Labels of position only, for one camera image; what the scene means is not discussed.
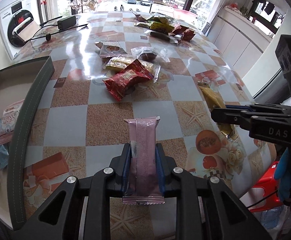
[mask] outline hand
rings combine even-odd
[[[283,153],[274,173],[274,179],[280,179],[278,196],[282,202],[290,197],[291,174],[287,170],[288,160],[289,150],[287,148]]]

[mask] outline cranberry snack package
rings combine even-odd
[[[160,117],[125,119],[129,127],[131,160],[123,203],[161,204],[156,162],[155,128]]]
[[[152,79],[153,75],[136,59],[120,73],[103,80],[103,82],[110,94],[117,101],[121,101],[130,87]]]
[[[0,119],[0,145],[12,140],[14,127],[24,100],[15,102],[3,111]]]

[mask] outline pink snack bar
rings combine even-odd
[[[161,204],[155,158],[155,128],[160,117],[125,119],[128,123],[131,162],[125,204]]]

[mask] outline gold snack package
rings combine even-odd
[[[152,22],[152,24],[150,25],[150,30],[164,34],[169,34],[171,31],[174,30],[174,27],[161,22]]]
[[[150,28],[151,26],[151,23],[145,23],[145,22],[137,22],[134,24],[134,26],[137,26],[137,27],[142,27],[142,28]]]
[[[109,60],[108,63],[106,63],[103,68],[114,70],[115,72],[121,72],[123,69],[125,69],[127,66],[129,66],[133,61],[135,61],[135,58],[129,57],[129,56],[118,56],[113,57]],[[161,69],[160,65],[150,63],[144,60],[139,60],[143,67],[149,71],[153,76],[153,83],[155,83],[158,80],[159,72]]]
[[[220,94],[214,92],[208,84],[198,82],[198,86],[203,93],[204,99],[207,102],[207,106],[210,111],[214,108],[226,108],[223,103],[222,97]],[[235,135],[234,126],[228,123],[217,123],[220,131],[227,137],[232,137]]]

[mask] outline countertop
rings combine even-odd
[[[123,144],[129,142],[123,119],[160,116],[156,139],[165,154],[193,175],[219,176],[237,196],[258,181],[276,157],[274,146],[249,138],[248,131],[239,127],[235,127],[235,139],[229,141],[212,121],[198,81],[216,85],[225,104],[246,105],[254,101],[206,36],[198,32],[191,42],[173,45],[135,27],[137,20],[132,12],[84,13],[77,18],[78,24],[88,26],[53,35],[49,42],[44,38],[29,42],[13,60],[16,63],[51,56],[55,67],[27,144],[23,178],[27,217],[69,174],[79,179],[92,176],[121,154]],[[42,29],[44,33],[55,30],[56,27]],[[170,62],[158,60],[158,82],[138,85],[118,103],[102,81],[108,70],[102,68],[100,49],[94,44],[108,40],[118,41],[128,54],[139,46],[166,49]],[[219,152],[210,155],[217,166],[203,167],[206,155],[196,148],[196,137],[205,130],[212,131],[222,144]],[[34,176],[36,169],[33,164],[51,156],[62,156],[66,171],[60,172],[60,163],[50,158],[46,174],[36,175],[36,182],[31,185],[29,176]],[[175,207],[175,199],[150,206],[126,206],[120,199],[111,199],[111,238],[172,237]]]

